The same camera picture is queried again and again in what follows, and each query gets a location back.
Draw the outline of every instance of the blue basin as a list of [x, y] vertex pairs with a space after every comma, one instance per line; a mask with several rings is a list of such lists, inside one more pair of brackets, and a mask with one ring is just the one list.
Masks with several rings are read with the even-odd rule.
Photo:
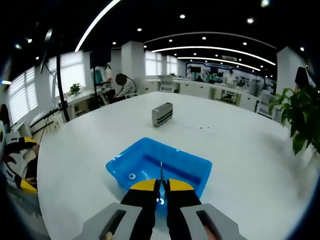
[[[127, 191], [137, 182], [160, 179], [160, 163], [165, 180], [176, 179], [193, 186], [200, 198], [208, 181], [212, 163], [144, 137], [106, 164], [106, 169]], [[165, 199], [161, 185], [160, 197]], [[156, 211], [167, 215], [167, 203], [159, 200]]]

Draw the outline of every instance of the window blind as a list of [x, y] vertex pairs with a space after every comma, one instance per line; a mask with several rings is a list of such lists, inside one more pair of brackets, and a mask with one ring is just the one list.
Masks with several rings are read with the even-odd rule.
[[9, 109], [13, 123], [36, 107], [35, 68], [32, 67], [13, 80], [9, 87]]
[[[48, 68], [53, 75], [57, 72], [57, 58], [49, 59]], [[80, 84], [82, 87], [86, 86], [85, 66], [83, 63], [82, 52], [72, 52], [61, 55], [60, 57], [60, 73], [61, 85], [63, 93], [68, 93], [73, 84]], [[54, 77], [49, 74], [50, 92], [52, 94]], [[58, 84], [55, 84], [55, 96], [59, 96]]]
[[145, 52], [145, 75], [162, 75], [161, 53]]
[[166, 56], [166, 74], [178, 75], [178, 59], [174, 56]]

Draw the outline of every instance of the curved led light strip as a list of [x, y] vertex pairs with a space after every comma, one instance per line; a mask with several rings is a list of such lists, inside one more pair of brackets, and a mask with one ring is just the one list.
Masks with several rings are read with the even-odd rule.
[[244, 55], [248, 55], [250, 57], [254, 57], [256, 59], [260, 59], [262, 61], [265, 61], [273, 66], [275, 66], [276, 64], [272, 61], [269, 61], [265, 58], [262, 58], [260, 56], [257, 55], [253, 55], [251, 53], [245, 52], [245, 51], [238, 51], [238, 50], [234, 50], [234, 49], [230, 49], [230, 48], [224, 48], [224, 47], [216, 47], [216, 46], [176, 46], [176, 47], [168, 47], [168, 48], [162, 48], [162, 49], [158, 49], [158, 50], [153, 50], [152, 53], [157, 53], [157, 52], [163, 52], [163, 51], [169, 51], [169, 50], [178, 50], [178, 49], [215, 49], [215, 50], [223, 50], [223, 51], [229, 51], [229, 52], [234, 52], [234, 53], [238, 53], [238, 54], [244, 54]]
[[87, 28], [87, 30], [85, 31], [85, 33], [83, 34], [82, 38], [80, 39], [80, 42], [78, 43], [78, 45], [75, 48], [75, 52], [78, 52], [79, 49], [81, 48], [82, 44], [84, 43], [84, 41], [86, 40], [86, 38], [88, 37], [89, 33], [92, 31], [92, 29], [94, 29], [94, 27], [97, 25], [97, 23], [100, 21], [100, 19], [102, 19], [102, 17], [110, 11], [110, 9], [112, 9], [117, 3], [119, 3], [121, 0], [113, 0], [112, 2], [110, 2], [100, 13], [98, 16], [96, 16], [96, 18], [93, 20], [93, 22], [90, 24], [90, 26]]
[[211, 61], [225, 62], [225, 63], [240, 65], [240, 66], [244, 66], [244, 67], [247, 67], [250, 69], [260, 71], [259, 68], [255, 68], [253, 66], [249, 66], [249, 65], [246, 65], [246, 64], [243, 64], [240, 62], [228, 61], [228, 60], [224, 60], [224, 59], [208, 58], [208, 57], [194, 57], [194, 56], [180, 56], [180, 57], [178, 57], [178, 59], [198, 59], [198, 60], [211, 60]]
[[148, 41], [145, 41], [144, 43], [150, 43], [156, 40], [160, 40], [160, 39], [165, 39], [165, 38], [170, 38], [170, 37], [176, 37], [176, 36], [183, 36], [183, 35], [192, 35], [192, 34], [220, 34], [220, 35], [229, 35], [229, 36], [235, 36], [235, 37], [239, 37], [239, 38], [245, 38], [245, 39], [250, 39], [252, 41], [256, 41], [258, 43], [267, 45], [271, 48], [277, 49], [275, 46], [272, 46], [264, 41], [260, 41], [258, 39], [252, 38], [252, 37], [248, 37], [248, 36], [243, 36], [243, 35], [239, 35], [239, 34], [234, 34], [234, 33], [228, 33], [228, 32], [219, 32], [219, 31], [195, 31], [195, 32], [185, 32], [185, 33], [178, 33], [178, 34], [172, 34], [172, 35], [168, 35], [168, 36], [162, 36], [162, 37], [158, 37], [155, 39], [151, 39]]

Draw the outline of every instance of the white round table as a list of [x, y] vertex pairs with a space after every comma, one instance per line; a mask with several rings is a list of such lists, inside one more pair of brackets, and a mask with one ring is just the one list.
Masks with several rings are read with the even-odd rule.
[[[152, 125], [152, 109], [173, 103], [173, 118]], [[143, 137], [212, 162], [201, 196], [238, 223], [248, 240], [283, 240], [309, 201], [297, 197], [294, 177], [281, 164], [288, 130], [264, 116], [214, 100], [153, 92], [78, 117], [40, 146], [37, 181], [52, 240], [69, 240], [83, 223], [125, 192], [106, 163]], [[170, 239], [164, 217], [151, 239]]]

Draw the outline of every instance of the black ceiling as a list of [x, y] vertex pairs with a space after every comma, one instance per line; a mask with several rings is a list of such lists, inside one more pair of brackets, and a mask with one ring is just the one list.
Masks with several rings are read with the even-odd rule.
[[[2, 58], [13, 56], [11, 79], [25, 69], [39, 64], [36, 57], [42, 49], [46, 29], [56, 26], [63, 38], [61, 51], [74, 51], [82, 35], [110, 0], [34, 0], [12, 1], [1, 16], [2, 32], [6, 41], [1, 46]], [[163, 38], [146, 43], [147, 50], [181, 46], [210, 46], [247, 52], [277, 63], [276, 53], [285, 46], [298, 50], [316, 42], [314, 20], [316, 14], [306, 1], [300, 3], [270, 0], [270, 6], [262, 8], [260, 0], [122, 0], [96, 25], [81, 49], [91, 51], [97, 46], [121, 47], [133, 40], [147, 42], [163, 36], [191, 32], [232, 33], [260, 42], [222, 34], [191, 34]], [[247, 24], [253, 17], [255, 22]], [[22, 49], [15, 49], [18, 43]], [[256, 68], [263, 65], [265, 74], [277, 74], [276, 66], [243, 54], [211, 49], [184, 49], [163, 54], [178, 57], [215, 58], [215, 54], [241, 58], [243, 64]]]

